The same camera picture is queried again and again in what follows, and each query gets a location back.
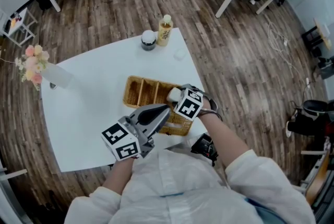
wooden floor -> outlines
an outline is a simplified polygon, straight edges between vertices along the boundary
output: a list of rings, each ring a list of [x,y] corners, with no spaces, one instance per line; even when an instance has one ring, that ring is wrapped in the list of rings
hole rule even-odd
[[[40,43],[58,63],[94,48],[157,31],[158,21],[170,14],[179,27],[205,89],[221,106],[223,120],[259,155],[272,157],[296,183],[309,163],[300,151],[312,138],[285,136],[292,113],[290,101],[301,104],[305,78],[312,80],[311,57],[300,38],[294,12],[285,3],[272,3],[261,15],[244,0],[233,0],[221,18],[214,15],[223,0],[58,0],[62,11],[42,16],[36,2],[29,5],[41,29],[32,44]],[[268,24],[274,23],[290,40],[288,49],[301,76],[269,46]],[[24,53],[8,40],[2,58]],[[9,171],[28,174],[11,183],[23,207],[32,211],[49,202],[53,190],[64,210],[79,195],[102,184],[108,167],[61,173],[47,134],[40,94],[22,84],[18,71],[0,62],[0,150]],[[324,99],[322,82],[306,89],[305,98]]]

bottle of yellow liquid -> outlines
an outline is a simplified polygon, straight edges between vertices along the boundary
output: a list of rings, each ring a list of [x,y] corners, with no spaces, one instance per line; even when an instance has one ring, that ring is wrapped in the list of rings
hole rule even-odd
[[[157,44],[159,46],[167,46],[169,37],[171,36],[173,28],[172,17],[168,14],[163,16],[163,19],[159,21],[159,32]]]

wicker basket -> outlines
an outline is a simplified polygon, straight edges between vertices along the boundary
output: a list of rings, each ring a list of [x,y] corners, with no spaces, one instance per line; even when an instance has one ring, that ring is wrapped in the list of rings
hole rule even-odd
[[[179,85],[137,76],[129,76],[123,102],[126,106],[132,108],[154,103],[168,104],[172,109],[172,113],[167,124],[163,126],[159,133],[186,136],[192,126],[192,121],[174,113],[174,106],[167,101],[168,93],[175,87],[179,87]]]

white vase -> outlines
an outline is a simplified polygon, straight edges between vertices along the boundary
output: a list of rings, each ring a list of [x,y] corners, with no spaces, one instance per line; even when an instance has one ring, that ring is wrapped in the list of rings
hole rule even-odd
[[[41,76],[50,83],[62,88],[66,88],[73,77],[68,71],[53,63],[46,65],[46,69],[41,72]]]

white sleeve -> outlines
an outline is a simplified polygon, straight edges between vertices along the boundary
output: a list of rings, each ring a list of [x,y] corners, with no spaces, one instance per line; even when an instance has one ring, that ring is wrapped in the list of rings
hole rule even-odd
[[[311,207],[295,190],[280,167],[270,158],[245,152],[227,168],[233,190],[270,208],[287,223],[315,224]]]
[[[89,197],[75,198],[64,224],[107,224],[120,207],[121,196],[112,190],[98,187]]]

